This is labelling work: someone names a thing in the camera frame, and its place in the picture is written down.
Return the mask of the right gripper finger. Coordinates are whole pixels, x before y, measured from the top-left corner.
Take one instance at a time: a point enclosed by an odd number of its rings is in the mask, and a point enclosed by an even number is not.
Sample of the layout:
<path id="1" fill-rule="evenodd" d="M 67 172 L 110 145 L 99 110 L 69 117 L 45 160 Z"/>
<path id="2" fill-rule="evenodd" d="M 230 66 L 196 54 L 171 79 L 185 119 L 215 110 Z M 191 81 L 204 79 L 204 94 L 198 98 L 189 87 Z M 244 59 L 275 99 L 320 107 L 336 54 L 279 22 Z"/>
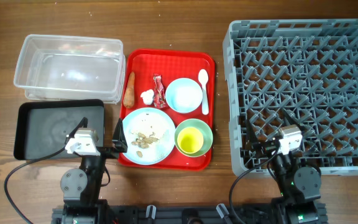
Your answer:
<path id="1" fill-rule="evenodd" d="M 282 113 L 284 115 L 284 124 L 286 126 L 290 126 L 290 125 L 295 125 L 297 126 L 300 131 L 304 131 L 305 127 L 303 125 L 301 125 L 300 123 L 297 123 L 285 110 L 282 110 Z"/>
<path id="2" fill-rule="evenodd" d="M 259 143 L 259 140 L 255 134 L 255 131 L 254 131 L 249 119 L 246 121 L 246 131 L 247 131 L 246 148 L 247 149 L 258 149 L 260 146 L 260 143 Z"/>

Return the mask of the green bowl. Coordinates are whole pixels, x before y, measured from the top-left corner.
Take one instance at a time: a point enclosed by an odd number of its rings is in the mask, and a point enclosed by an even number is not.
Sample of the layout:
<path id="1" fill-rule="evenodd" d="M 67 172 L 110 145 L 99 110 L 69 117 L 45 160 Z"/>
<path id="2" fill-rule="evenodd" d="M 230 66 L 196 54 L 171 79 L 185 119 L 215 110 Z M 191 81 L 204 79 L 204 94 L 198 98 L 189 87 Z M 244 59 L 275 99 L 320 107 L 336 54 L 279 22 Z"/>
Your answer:
<path id="1" fill-rule="evenodd" d="M 182 129 L 187 128 L 187 127 L 195 127 L 197 129 L 199 129 L 204 137 L 204 143 L 203 143 L 202 148 L 195 154 L 184 153 L 183 151 L 180 150 L 178 143 L 177 143 L 177 137 L 178 137 L 179 132 Z M 177 128 L 175 130 L 175 146 L 182 154 L 184 154 L 187 157 L 201 157 L 201 156 L 205 155 L 211 149 L 212 144 L 213 144 L 212 130 L 204 121 L 202 121 L 200 119 L 184 120 L 177 126 Z"/>

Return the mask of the yellow cup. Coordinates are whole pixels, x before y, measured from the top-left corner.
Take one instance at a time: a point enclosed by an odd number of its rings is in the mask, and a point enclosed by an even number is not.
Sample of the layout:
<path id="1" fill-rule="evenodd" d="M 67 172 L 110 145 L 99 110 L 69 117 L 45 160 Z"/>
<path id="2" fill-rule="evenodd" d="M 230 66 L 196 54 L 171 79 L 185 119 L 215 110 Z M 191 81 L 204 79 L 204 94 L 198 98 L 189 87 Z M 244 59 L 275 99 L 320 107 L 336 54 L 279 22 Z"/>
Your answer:
<path id="1" fill-rule="evenodd" d="M 202 148 L 204 137 L 199 129 L 187 127 L 179 132 L 177 143 L 180 150 L 184 153 L 195 154 Z"/>

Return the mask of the light blue bowl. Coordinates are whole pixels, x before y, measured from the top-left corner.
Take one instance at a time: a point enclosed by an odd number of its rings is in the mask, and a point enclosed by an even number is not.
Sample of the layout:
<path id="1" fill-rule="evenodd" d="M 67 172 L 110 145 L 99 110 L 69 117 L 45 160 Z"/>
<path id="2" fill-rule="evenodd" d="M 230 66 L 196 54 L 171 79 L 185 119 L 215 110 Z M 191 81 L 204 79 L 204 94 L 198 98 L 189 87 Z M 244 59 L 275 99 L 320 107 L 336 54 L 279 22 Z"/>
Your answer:
<path id="1" fill-rule="evenodd" d="M 203 99 L 200 85 L 190 78 L 172 81 L 165 92 L 168 106 L 177 113 L 186 114 L 197 109 Z"/>

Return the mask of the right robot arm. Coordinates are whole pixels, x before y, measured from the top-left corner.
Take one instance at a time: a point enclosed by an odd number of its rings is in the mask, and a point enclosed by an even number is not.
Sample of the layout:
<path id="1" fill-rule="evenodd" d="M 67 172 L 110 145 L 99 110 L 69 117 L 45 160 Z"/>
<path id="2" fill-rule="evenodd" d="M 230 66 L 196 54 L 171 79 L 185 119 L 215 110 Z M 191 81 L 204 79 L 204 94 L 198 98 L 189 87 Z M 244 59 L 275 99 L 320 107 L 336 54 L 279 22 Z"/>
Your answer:
<path id="1" fill-rule="evenodd" d="M 265 165 L 278 185 L 281 196 L 272 199 L 266 218 L 270 223 L 320 223 L 316 200 L 321 198 L 321 170 L 298 162 L 294 153 L 300 149 L 306 130 L 287 112 L 284 125 L 271 140 L 258 140 L 250 121 L 246 121 L 246 149 L 267 157 Z"/>

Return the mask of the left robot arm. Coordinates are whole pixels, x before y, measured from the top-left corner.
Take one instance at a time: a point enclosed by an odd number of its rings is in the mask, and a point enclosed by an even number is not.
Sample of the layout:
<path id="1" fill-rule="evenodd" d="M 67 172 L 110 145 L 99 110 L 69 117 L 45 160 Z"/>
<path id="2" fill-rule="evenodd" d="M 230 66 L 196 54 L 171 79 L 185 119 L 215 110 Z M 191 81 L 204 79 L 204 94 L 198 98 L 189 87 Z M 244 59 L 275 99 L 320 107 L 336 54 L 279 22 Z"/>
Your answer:
<path id="1" fill-rule="evenodd" d="M 106 168 L 108 159 L 118 159 L 127 152 L 127 142 L 121 119 L 114 130 L 112 146 L 97 146 L 98 135 L 88 127 L 88 119 L 83 118 L 77 127 L 66 136 L 65 150 L 81 158 L 77 169 L 70 169 L 61 178 L 64 206 L 52 213 L 52 223 L 118 223 L 106 200 L 99 198 L 103 175 L 109 174 Z"/>

